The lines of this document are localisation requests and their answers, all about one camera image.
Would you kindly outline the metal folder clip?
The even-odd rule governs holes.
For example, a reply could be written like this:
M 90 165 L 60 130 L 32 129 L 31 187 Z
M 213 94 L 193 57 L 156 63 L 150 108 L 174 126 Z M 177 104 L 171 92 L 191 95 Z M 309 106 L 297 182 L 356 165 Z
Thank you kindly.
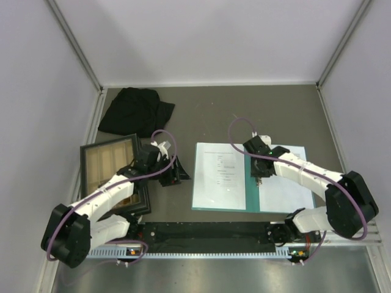
M 255 182 L 256 182 L 257 187 L 260 187 L 262 185 L 262 178 L 256 177 Z

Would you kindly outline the white printed paper sheet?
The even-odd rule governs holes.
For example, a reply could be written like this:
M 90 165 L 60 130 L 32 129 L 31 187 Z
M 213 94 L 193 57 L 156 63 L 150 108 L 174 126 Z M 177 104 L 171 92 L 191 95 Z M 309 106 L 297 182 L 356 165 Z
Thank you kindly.
M 301 208 L 314 208 L 315 200 L 309 189 L 290 179 L 271 176 L 262 179 L 259 204 L 260 212 L 289 214 Z

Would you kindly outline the teal plastic file folder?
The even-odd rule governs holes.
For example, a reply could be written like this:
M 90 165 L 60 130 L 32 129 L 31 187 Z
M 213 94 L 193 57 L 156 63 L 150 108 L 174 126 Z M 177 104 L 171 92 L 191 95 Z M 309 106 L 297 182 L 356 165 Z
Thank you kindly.
M 259 187 L 257 187 L 255 178 L 250 175 L 250 157 L 244 155 L 245 160 L 245 187 L 246 187 L 246 210 L 205 210 L 205 211 L 232 211 L 232 212 L 260 212 Z

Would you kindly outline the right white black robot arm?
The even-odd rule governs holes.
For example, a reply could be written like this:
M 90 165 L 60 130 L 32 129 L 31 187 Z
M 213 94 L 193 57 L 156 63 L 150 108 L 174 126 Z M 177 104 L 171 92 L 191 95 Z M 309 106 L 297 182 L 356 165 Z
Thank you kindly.
M 345 239 L 368 232 L 367 224 L 379 213 L 364 178 L 355 171 L 332 172 L 301 159 L 288 148 L 271 148 L 260 136 L 243 144 L 250 155 L 251 175 L 257 178 L 279 176 L 315 193 L 325 202 L 319 208 L 299 208 L 283 224 L 285 238 L 297 242 L 307 233 L 333 231 Z

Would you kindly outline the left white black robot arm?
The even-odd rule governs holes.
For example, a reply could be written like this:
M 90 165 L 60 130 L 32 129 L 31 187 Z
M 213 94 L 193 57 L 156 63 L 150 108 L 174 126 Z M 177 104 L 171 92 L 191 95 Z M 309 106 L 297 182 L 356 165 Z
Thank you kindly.
M 170 155 L 168 141 L 143 145 L 129 165 L 120 168 L 89 196 L 68 206 L 57 205 L 51 212 L 41 241 L 49 261 L 60 261 L 69 268 L 79 266 L 91 250 L 115 239 L 132 242 L 138 227 L 126 217 L 109 211 L 157 180 L 163 187 L 189 179 L 180 169 L 176 154 Z

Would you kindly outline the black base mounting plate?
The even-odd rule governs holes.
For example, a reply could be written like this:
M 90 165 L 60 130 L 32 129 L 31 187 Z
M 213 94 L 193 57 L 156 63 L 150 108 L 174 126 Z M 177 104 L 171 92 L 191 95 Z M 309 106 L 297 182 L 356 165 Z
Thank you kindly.
M 280 222 L 145 222 L 132 223 L 121 239 L 154 244 L 169 239 L 252 239 L 262 244 L 282 244 L 315 243 L 320 237 L 314 232 L 288 234 Z

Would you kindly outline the black cloth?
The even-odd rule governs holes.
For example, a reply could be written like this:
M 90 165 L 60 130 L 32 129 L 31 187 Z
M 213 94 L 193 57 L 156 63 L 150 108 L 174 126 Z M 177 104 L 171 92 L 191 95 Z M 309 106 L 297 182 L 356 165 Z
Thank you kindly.
M 170 120 L 175 105 L 161 101 L 156 90 L 123 88 L 112 100 L 98 126 L 101 132 L 149 138 L 163 129 Z

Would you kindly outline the black framed display box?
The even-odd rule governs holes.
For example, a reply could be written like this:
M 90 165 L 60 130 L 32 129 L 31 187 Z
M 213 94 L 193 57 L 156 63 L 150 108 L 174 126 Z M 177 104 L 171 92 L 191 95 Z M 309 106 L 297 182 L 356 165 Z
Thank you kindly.
M 130 164 L 141 148 L 137 135 L 121 137 L 106 142 L 94 143 L 80 147 L 81 191 L 83 199 L 107 183 L 122 167 Z M 134 195 L 117 203 L 104 216 L 111 214 L 149 214 L 150 206 L 148 188 L 144 186 Z

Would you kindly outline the aluminium frame rail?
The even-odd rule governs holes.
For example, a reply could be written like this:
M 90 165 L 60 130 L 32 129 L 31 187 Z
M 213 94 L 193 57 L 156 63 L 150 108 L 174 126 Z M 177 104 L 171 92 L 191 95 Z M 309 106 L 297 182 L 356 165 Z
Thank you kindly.
M 67 41 L 69 42 L 69 45 L 73 52 L 76 54 L 79 63 L 81 64 L 83 70 L 85 71 L 87 77 L 93 84 L 93 86 L 101 92 L 103 90 L 103 86 L 100 84 L 96 74 L 93 72 L 92 67 L 90 66 L 89 61 L 87 60 L 87 57 L 85 56 L 84 52 L 82 51 L 82 48 L 79 45 L 79 42 L 77 41 L 74 33 L 71 30 L 71 27 L 69 26 L 67 20 L 64 17 L 64 14 L 62 13 L 59 5 L 54 0 L 45 0 L 45 4 L 50 9 L 51 13 L 53 14 L 55 20 L 57 21 L 59 27 L 61 28 L 62 32 L 64 33 Z

